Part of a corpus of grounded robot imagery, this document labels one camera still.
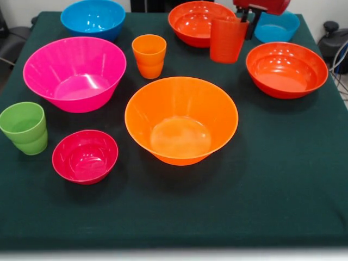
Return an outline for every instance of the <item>orange cup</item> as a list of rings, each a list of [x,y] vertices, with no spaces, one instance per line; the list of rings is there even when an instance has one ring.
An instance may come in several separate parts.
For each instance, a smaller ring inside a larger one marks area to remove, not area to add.
[[[238,60],[249,22],[233,16],[212,20],[210,58],[217,63],[232,64]]]
[[[167,42],[159,35],[144,34],[132,42],[132,49],[140,74],[146,79],[160,76]]]

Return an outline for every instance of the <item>red cup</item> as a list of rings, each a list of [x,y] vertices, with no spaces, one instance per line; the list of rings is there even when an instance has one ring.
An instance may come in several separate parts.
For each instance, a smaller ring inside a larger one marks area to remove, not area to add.
[[[212,19],[210,58],[217,63],[232,64],[238,60],[249,22],[233,16]]]

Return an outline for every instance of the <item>green cup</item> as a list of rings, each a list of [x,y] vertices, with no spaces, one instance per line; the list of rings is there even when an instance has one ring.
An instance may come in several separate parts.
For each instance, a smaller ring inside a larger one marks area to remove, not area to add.
[[[20,102],[0,114],[0,129],[26,155],[36,155],[47,147],[44,109],[34,102]]]

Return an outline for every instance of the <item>cup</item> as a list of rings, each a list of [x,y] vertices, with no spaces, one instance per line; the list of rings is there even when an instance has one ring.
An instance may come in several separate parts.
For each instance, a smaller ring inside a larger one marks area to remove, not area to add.
[[[20,102],[0,114],[0,129],[26,155],[36,155],[47,147],[44,109],[34,102]]]
[[[140,74],[146,79],[160,76],[167,42],[159,35],[144,34],[132,42],[132,49]]]
[[[227,16],[212,19],[210,58],[217,63],[232,64],[238,60],[249,21]]]

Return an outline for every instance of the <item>bowl rim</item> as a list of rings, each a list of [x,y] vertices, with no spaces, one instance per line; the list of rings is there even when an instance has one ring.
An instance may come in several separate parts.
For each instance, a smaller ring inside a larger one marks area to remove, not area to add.
[[[35,129],[37,126],[39,126],[40,124],[42,124],[42,122],[46,119],[46,116],[45,116],[45,110],[43,109],[43,107],[41,105],[39,105],[38,103],[36,102],[17,102],[17,103],[14,103],[10,106],[8,106],[7,108],[5,108],[1,113],[0,113],[0,119],[3,117],[3,115],[10,109],[12,109],[13,107],[16,107],[18,105],[22,105],[22,104],[30,104],[30,105],[33,105],[33,106],[36,106],[40,109],[40,111],[42,112],[42,116],[40,118],[40,121],[35,124],[33,127],[31,127],[30,129],[27,129],[27,130],[24,130],[24,131],[21,131],[21,132],[10,132],[6,129],[3,128],[3,126],[0,124],[0,130],[3,132],[3,133],[6,133],[6,134],[10,134],[10,135],[17,135],[17,134],[23,134],[23,133],[28,133],[30,132],[31,130]]]
[[[189,4],[192,4],[192,3],[205,3],[205,4],[208,4],[208,5],[219,5],[221,7],[223,7],[224,9],[230,11],[231,13],[229,14],[229,16],[234,16],[236,17],[235,13],[228,7],[222,5],[222,4],[219,4],[219,3],[215,3],[215,2],[208,2],[208,1],[190,1],[190,2],[185,2],[185,3],[182,3],[180,5],[177,5],[176,7],[174,7],[168,14],[168,23],[170,25],[170,27],[174,30],[174,32],[176,33],[180,33],[182,35],[185,35],[185,36],[188,36],[188,37],[191,37],[191,38],[196,38],[196,39],[210,39],[210,36],[203,36],[203,37],[196,37],[196,36],[192,36],[190,34],[185,34],[181,31],[178,31],[173,24],[171,24],[170,22],[170,17],[173,15],[173,12],[174,10],[177,10],[179,9],[180,7],[182,7],[183,5],[189,5]]]
[[[75,37],[68,37],[68,38],[63,38],[63,39],[59,39],[59,40],[56,40],[56,41],[53,41],[53,42],[50,42],[42,47],[40,47],[39,49],[37,49],[33,54],[31,54],[31,56],[28,58],[28,60],[26,61],[26,63],[24,64],[24,67],[23,67],[23,79],[24,79],[24,82],[26,84],[26,86],[35,94],[39,95],[40,97],[42,98],[45,98],[49,101],[61,101],[61,102],[73,102],[73,101],[81,101],[81,100],[84,100],[84,99],[88,99],[88,98],[91,98],[91,97],[94,97],[96,95],[91,95],[91,96],[86,96],[86,97],[82,97],[82,98],[74,98],[74,99],[69,99],[69,100],[66,100],[66,99],[62,99],[62,98],[55,98],[55,97],[49,97],[47,95],[43,95],[35,90],[32,89],[32,87],[28,84],[28,81],[27,81],[27,77],[26,77],[26,69],[28,67],[28,64],[29,64],[29,61],[32,59],[33,56],[35,56],[37,53],[39,53],[42,49],[46,48],[47,46],[50,46],[50,45],[55,45],[57,44],[58,42],[61,42],[61,41],[74,41],[74,40],[79,40],[79,39],[88,39],[88,40],[92,40],[92,41],[100,41],[100,42],[104,42],[108,45],[111,45],[113,46],[114,48],[116,48],[118,51],[120,51],[120,53],[122,54],[122,57],[123,57],[123,61],[125,62],[125,66],[123,68],[123,71],[122,73],[120,74],[120,77],[115,80],[112,84],[110,84],[110,86],[106,89],[104,89],[102,92],[98,93],[97,95],[100,95],[100,94],[103,94],[104,92],[108,91],[109,89],[111,89],[115,84],[117,84],[121,78],[123,77],[125,71],[126,71],[126,68],[127,68],[127,59],[126,59],[126,55],[125,53],[117,46],[115,45],[114,43],[112,42],[109,42],[107,40],[104,40],[104,39],[100,39],[100,38],[97,38],[97,37],[92,37],[92,36],[75,36]]]
[[[82,3],[86,2],[86,0],[81,0],[81,1],[78,1],[78,2],[75,2],[75,3],[71,4],[71,5],[69,5],[68,7],[66,7],[66,8],[61,12],[61,14],[60,14],[60,22],[63,24],[64,27],[66,27],[67,29],[72,30],[72,31],[74,31],[74,32],[79,32],[79,33],[84,33],[84,34],[97,34],[97,33],[101,33],[101,32],[107,32],[107,31],[110,31],[110,30],[116,28],[117,26],[119,26],[120,24],[122,24],[122,22],[123,22],[123,21],[125,20],[125,18],[126,18],[126,10],[124,9],[124,7],[123,7],[122,5],[118,4],[117,2],[110,1],[110,0],[88,0],[88,1],[90,1],[90,2],[96,2],[96,3],[97,3],[97,2],[100,2],[100,1],[112,2],[113,4],[117,5],[118,7],[121,7],[121,9],[122,9],[122,11],[123,11],[123,12],[122,12],[122,14],[123,14],[123,15],[122,15],[122,19],[119,21],[119,23],[118,23],[117,25],[112,26],[112,27],[110,27],[110,28],[108,28],[108,29],[105,29],[105,30],[103,30],[103,31],[99,31],[99,32],[85,32],[85,31],[73,29],[72,27],[67,26],[66,22],[65,22],[64,19],[63,19],[63,16],[64,16],[65,13],[66,13],[70,8],[72,8],[73,6],[79,5],[79,4],[82,4]]]
[[[184,79],[184,78],[190,78],[190,79],[195,79],[195,80],[198,80],[198,81],[203,81],[203,82],[206,82],[208,83],[212,88],[214,88],[215,90],[221,92],[232,104],[232,107],[234,109],[234,112],[235,112],[235,115],[236,115],[236,118],[235,118],[235,126],[233,128],[233,130],[231,131],[231,134],[229,135],[229,137],[226,139],[226,141],[224,141],[220,146],[218,146],[217,148],[213,149],[213,150],[209,150],[209,152],[206,152],[206,153],[202,153],[202,154],[199,154],[199,155],[195,155],[194,157],[172,157],[172,156],[167,156],[167,155],[164,155],[162,153],[158,153],[150,148],[147,148],[146,146],[144,146],[143,144],[141,144],[140,142],[138,142],[138,140],[134,137],[134,135],[132,134],[132,132],[130,131],[129,129],[129,126],[128,126],[128,123],[127,123],[127,112],[128,112],[128,109],[129,109],[129,104],[130,102],[134,99],[134,97],[137,95],[137,93],[139,93],[140,91],[143,91],[144,88],[148,88],[149,85],[153,84],[154,82],[160,82],[160,81],[165,81],[165,80],[169,80],[169,79]],[[126,128],[127,128],[127,131],[129,133],[129,135],[132,137],[132,139],[142,148],[144,148],[145,150],[149,151],[150,153],[152,153],[153,155],[158,155],[160,157],[163,157],[163,158],[167,158],[167,159],[197,159],[197,158],[202,158],[202,157],[207,157],[211,154],[213,154],[214,152],[218,151],[219,149],[221,149],[222,147],[224,147],[224,145],[226,145],[230,140],[231,138],[233,137],[233,135],[236,133],[237,131],[237,128],[238,128],[238,124],[239,124],[239,113],[238,113],[238,109],[237,109],[237,106],[235,105],[234,101],[232,100],[232,98],[230,97],[230,95],[228,95],[227,92],[225,92],[224,90],[222,90],[220,87],[218,87],[217,85],[215,85],[214,83],[211,83],[207,80],[203,80],[203,79],[199,79],[199,78],[195,78],[195,77],[187,77],[187,76],[173,76],[173,77],[167,77],[167,78],[162,78],[162,79],[159,79],[159,80],[154,80],[146,85],[144,85],[143,87],[141,87],[138,91],[136,91],[135,94],[133,94],[133,96],[129,99],[128,103],[127,103],[127,106],[126,106],[126,110],[125,110],[125,124],[126,124]]]
[[[158,51],[157,53],[142,53],[142,52],[139,52],[136,48],[134,48],[134,42],[141,38],[141,37],[144,37],[144,36],[152,36],[152,37],[155,37],[155,38],[160,38],[161,41],[164,42],[164,48],[161,49],[160,51]],[[144,56],[152,56],[152,55],[158,55],[160,53],[163,53],[165,50],[167,50],[167,41],[160,35],[157,35],[157,34],[142,34],[142,35],[139,35],[137,36],[136,38],[134,38],[134,40],[132,41],[132,49],[134,52],[136,52],[137,54],[141,54],[141,55],[144,55]]]
[[[291,17],[291,19],[293,19],[293,22],[295,22],[295,24],[292,24],[292,26],[293,26],[292,29],[286,30],[286,31],[290,32],[290,33],[295,33],[299,29],[299,27],[301,25],[300,19],[298,18],[298,16],[296,14],[294,14],[294,13],[288,11],[288,10],[285,10],[280,16],[277,16],[277,17],[279,19],[281,19],[285,15]],[[257,24],[257,28],[261,29],[263,26],[278,25],[277,23],[264,23],[264,20],[266,20],[267,17],[273,17],[273,16],[276,16],[276,15],[271,15],[271,14],[267,14],[267,13],[263,12],[261,14],[259,23]]]
[[[246,68],[247,68],[249,74],[251,74],[257,80],[258,80],[257,76],[254,75],[253,73],[251,73],[251,71],[250,71],[250,67],[248,65],[249,64],[249,59],[250,59],[251,53],[256,52],[259,48],[261,48],[261,47],[263,47],[265,45],[290,45],[290,46],[295,46],[295,47],[300,48],[300,49],[305,49],[305,50],[309,51],[312,55],[314,55],[317,58],[319,58],[321,65],[323,67],[327,68],[326,63],[324,62],[322,57],[320,55],[318,55],[317,53],[315,53],[314,51],[312,51],[311,49],[305,47],[305,46],[298,45],[298,44],[295,44],[295,43],[292,43],[292,42],[267,42],[267,43],[263,43],[261,45],[256,46],[255,48],[253,48],[248,53],[248,55],[246,56],[246,59],[245,59]],[[282,92],[289,93],[289,94],[303,94],[303,93],[306,93],[306,92],[312,92],[312,91],[315,91],[315,90],[319,89],[320,87],[322,87],[326,83],[327,79],[328,79],[328,70],[325,70],[324,80],[322,82],[320,82],[319,84],[317,84],[315,87],[313,87],[311,89],[308,89],[308,90],[305,90],[305,91],[284,91],[284,90],[282,90]]]
[[[78,179],[67,178],[67,177],[63,176],[63,175],[57,170],[57,168],[55,167],[54,160],[53,160],[54,155],[56,154],[56,150],[58,149],[58,147],[60,147],[61,143],[62,143],[64,140],[66,140],[67,138],[69,138],[69,137],[71,137],[71,136],[75,136],[75,135],[77,135],[77,134],[79,134],[79,133],[84,133],[84,132],[95,132],[95,133],[100,133],[100,134],[102,134],[102,135],[104,135],[104,136],[110,137],[111,140],[113,141],[113,144],[115,145],[115,148],[116,148],[116,157],[115,157],[115,160],[114,160],[114,162],[111,164],[111,166],[110,166],[107,170],[105,170],[105,172],[104,172],[103,174],[101,174],[101,175],[99,175],[99,176],[97,176],[97,177],[90,178],[90,179],[84,179],[84,180],[78,180]],[[119,157],[119,147],[118,147],[118,145],[117,145],[115,139],[114,139],[113,137],[111,137],[111,135],[107,134],[106,132],[102,132],[101,130],[96,130],[96,129],[84,129],[84,130],[79,130],[78,132],[74,132],[74,133],[69,134],[68,136],[64,137],[64,138],[56,145],[56,147],[54,148],[54,151],[53,151],[53,153],[52,153],[52,165],[53,165],[53,168],[54,168],[54,170],[56,171],[56,173],[57,173],[60,177],[66,179],[67,181],[77,182],[77,183],[81,183],[81,182],[91,182],[91,181],[94,181],[94,180],[96,180],[96,179],[98,179],[98,178],[104,176],[105,174],[109,173],[109,172],[113,169],[113,167],[115,166],[118,157]]]

